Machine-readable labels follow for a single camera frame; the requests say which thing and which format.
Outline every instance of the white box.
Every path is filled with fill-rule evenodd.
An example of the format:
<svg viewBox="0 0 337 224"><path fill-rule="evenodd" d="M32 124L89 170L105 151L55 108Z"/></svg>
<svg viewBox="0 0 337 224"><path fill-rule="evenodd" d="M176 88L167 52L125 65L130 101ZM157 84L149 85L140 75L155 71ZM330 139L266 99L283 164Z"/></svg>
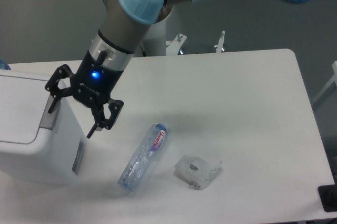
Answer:
<svg viewBox="0 0 337 224"><path fill-rule="evenodd" d="M25 180L75 183L86 137L66 99L47 112L53 100L44 89L48 79L0 70L0 170Z"/></svg>

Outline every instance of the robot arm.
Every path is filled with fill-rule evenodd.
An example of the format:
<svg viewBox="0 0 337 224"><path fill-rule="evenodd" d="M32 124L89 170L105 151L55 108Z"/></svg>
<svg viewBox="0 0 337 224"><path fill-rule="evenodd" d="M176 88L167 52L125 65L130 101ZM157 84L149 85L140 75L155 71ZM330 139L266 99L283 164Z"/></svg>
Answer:
<svg viewBox="0 0 337 224"><path fill-rule="evenodd" d="M64 64L56 69L45 86L54 98L48 112L55 110L61 98L73 96L92 111L95 124L88 138L94 131L111 129L124 105L110 98L112 89L163 6L184 1L196 0L103 0L107 16L77 72L74 74ZM71 86L59 89L59 80L67 77ZM109 118L104 114L106 103L111 113Z"/></svg>

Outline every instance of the white table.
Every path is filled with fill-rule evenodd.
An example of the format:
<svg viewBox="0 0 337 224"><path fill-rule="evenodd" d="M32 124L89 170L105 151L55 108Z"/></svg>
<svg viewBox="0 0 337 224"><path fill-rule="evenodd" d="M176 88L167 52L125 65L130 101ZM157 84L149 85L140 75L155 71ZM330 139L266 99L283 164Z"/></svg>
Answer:
<svg viewBox="0 0 337 224"><path fill-rule="evenodd" d="M74 71L80 61L66 62ZM51 74L63 62L13 64ZM88 141L73 186L0 173L0 223L272 223L333 218L317 187L333 184L294 54L289 50L132 59L112 98L116 125ZM90 110L68 98L85 133ZM169 144L133 196L116 181L153 123ZM203 191L174 176L184 155L223 169Z"/></svg>

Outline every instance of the bottle label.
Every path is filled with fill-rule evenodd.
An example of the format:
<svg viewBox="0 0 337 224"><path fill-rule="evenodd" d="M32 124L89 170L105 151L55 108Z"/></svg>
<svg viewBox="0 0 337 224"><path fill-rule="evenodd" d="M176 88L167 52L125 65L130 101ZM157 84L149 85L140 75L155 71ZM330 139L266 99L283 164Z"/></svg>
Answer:
<svg viewBox="0 0 337 224"><path fill-rule="evenodd" d="M159 134L157 135L155 141L153 142L150 151L157 151L160 147L160 145L164 142L166 136L166 132L164 130L161 130Z"/></svg>

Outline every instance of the blue led light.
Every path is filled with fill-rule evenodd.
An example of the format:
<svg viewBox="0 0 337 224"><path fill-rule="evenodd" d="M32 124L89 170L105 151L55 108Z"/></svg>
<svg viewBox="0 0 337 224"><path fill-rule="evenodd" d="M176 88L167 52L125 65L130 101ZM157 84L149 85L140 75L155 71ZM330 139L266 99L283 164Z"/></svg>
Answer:
<svg viewBox="0 0 337 224"><path fill-rule="evenodd" d="M94 71L93 73L91 73L91 76L95 79L99 79L100 78L100 74L96 71Z"/></svg>

